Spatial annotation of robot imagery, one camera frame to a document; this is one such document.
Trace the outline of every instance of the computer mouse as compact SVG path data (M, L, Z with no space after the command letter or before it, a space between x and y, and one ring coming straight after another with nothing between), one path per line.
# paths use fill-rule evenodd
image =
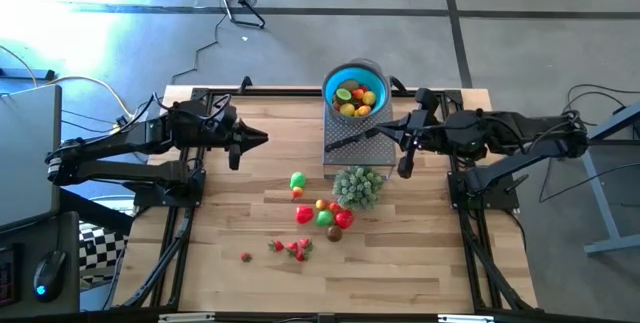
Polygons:
M33 276L33 294L40 302L51 302L60 295L66 256L65 252L51 251L38 263Z

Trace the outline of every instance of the kiwi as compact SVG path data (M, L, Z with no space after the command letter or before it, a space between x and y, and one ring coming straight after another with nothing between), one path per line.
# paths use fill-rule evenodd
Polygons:
M340 104L348 103L351 100L351 92L344 88L338 88L336 90L336 98Z
M348 79L340 84L340 88L346 89L349 92L358 89L358 87L360 87L360 83L355 79Z

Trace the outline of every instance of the blue bowl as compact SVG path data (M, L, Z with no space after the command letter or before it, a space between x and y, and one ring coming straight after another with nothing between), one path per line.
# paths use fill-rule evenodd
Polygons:
M371 107L371 112L363 117L350 117L340 114L333 107L333 95L340 85L347 80L356 80L358 83L369 87L376 95L376 104ZM323 86L323 95L329 111L334 117L342 120L356 122L362 121L376 114L387 103L389 98L389 85L386 79L377 73L374 69L368 68L361 64L346 64L334 69L325 80Z

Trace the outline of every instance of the desk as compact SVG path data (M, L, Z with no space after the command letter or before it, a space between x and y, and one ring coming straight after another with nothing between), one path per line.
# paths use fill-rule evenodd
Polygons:
M20 301L0 308L0 318L26 318L50 314L77 313L80 304L80 272L78 271L78 214L63 213L25 228L0 235L0 245L20 245L18 273ZM64 284L58 298L49 303L36 300L33 274L42 257L53 250L67 254Z
M193 86L168 86L164 101L188 100ZM462 90L466 109L491 109L484 89ZM322 99L239 97L232 104L269 142L247 152L238 171L227 154L205 155L205 196L196 211L180 311L433 313L473 310L457 213L449 208L449 160L416 153L413 177L393 176L375 210L357 212L344 238L330 243L324 229L298 225L295 207L331 199L323 178ZM398 119L416 104L393 98ZM150 164L178 159L172 150ZM289 178L308 176L304 196L292 203ZM152 208L133 224L114 302L124 302L158 259L167 210ZM518 227L503 212L487 211L497 266L522 298L535 306ZM311 259L298 263L267 249L271 239L313 239ZM253 255L242 263L244 251ZM483 297L486 275L479 269ZM168 277L173 276L169 267ZM168 297L171 279L165 281Z

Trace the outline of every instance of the white cable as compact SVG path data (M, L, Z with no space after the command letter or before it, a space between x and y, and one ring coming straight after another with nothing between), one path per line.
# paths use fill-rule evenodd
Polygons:
M33 71L31 70L31 68L29 67L29 65L23 61L20 57L18 57L15 53L13 53L12 51L10 51L8 48L6 48L3 45L0 45L0 48L2 48L3 50L5 50L7 53L11 54L14 58L16 58L17 60L20 61L20 63L22 63L22 65L24 65L25 68L27 68L27 70L29 71L29 74L31 74L31 79L33 80L33 85L35 88L38 88L38 82L36 80L36 75L33 74ZM115 99L118 101L118 104L120 105L120 107L122 107L122 110L124 111L124 113L129 116L129 119L132 119L133 117L135 117L135 114L132 114L131 112L129 112L129 110L127 109L127 106L125 106L124 102L122 101L122 99L120 98L120 96L118 95L118 93L116 93L116 91L113 90L113 88L111 88L110 85L108 85L107 83L96 79L96 78L91 78L91 77L85 77L85 76L66 76L66 77L60 77L60 78L56 78L50 82L45 83L45 85L50 85L50 84L58 84L64 80L67 79L84 79L84 80L88 80L88 81L92 81L94 83L98 83L100 85L102 85L103 87L107 88L107 90L115 97Z
M20 63L22 63L22 65L27 68L27 70L29 71L29 74L31 74L31 80L33 80L33 85L35 88L38 88L38 82L36 81L36 75L33 74L33 71L31 70L31 68L29 68L29 65L27 63L25 63L25 61L23 61L20 57L18 57L17 54L13 53L12 51L10 51L8 48L6 48L3 45L0 45L0 48L2 48L3 50L5 50L7 53L11 54L15 59L19 60Z

